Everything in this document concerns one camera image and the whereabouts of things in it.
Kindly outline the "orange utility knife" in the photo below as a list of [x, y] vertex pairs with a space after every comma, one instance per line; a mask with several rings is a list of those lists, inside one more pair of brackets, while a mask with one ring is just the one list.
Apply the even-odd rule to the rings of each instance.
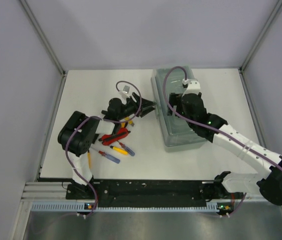
[[125, 127], [127, 127], [127, 125], [128, 125], [128, 122], [124, 122], [124, 123], [121, 124], [121, 127], [125, 128]]

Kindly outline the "red black pliers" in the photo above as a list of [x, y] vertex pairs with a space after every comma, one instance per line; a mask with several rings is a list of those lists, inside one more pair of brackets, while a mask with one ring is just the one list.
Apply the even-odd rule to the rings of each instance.
[[115, 134], [111, 134], [111, 135], [105, 134], [105, 135], [103, 135], [101, 138], [98, 139], [98, 141], [104, 146], [109, 146], [112, 143], [127, 137], [130, 133], [131, 133], [131, 131], [129, 131], [127, 128], [121, 128]]

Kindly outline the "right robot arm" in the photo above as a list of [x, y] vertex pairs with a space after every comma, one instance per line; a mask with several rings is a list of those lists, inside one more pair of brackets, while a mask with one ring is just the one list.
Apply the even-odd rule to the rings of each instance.
[[282, 155], [268, 150], [235, 130], [222, 117], [207, 112], [200, 92], [164, 97], [168, 109], [187, 122], [200, 137], [224, 148], [251, 166], [255, 174], [227, 172], [214, 185], [220, 198], [230, 193], [261, 194], [270, 203], [282, 206]]

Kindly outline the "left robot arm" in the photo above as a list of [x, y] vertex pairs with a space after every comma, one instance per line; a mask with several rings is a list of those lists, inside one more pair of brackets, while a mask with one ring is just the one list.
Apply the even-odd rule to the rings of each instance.
[[153, 101], [140, 97], [137, 93], [125, 96], [125, 102], [112, 98], [108, 108], [102, 110], [104, 118], [88, 117], [75, 111], [58, 134], [57, 141], [65, 150], [66, 157], [72, 167], [73, 181], [77, 184], [77, 192], [83, 198], [94, 194], [94, 186], [89, 183], [93, 178], [88, 163], [88, 152], [92, 144], [100, 141], [104, 146], [128, 136], [126, 128], [133, 117], [144, 117], [155, 110]]

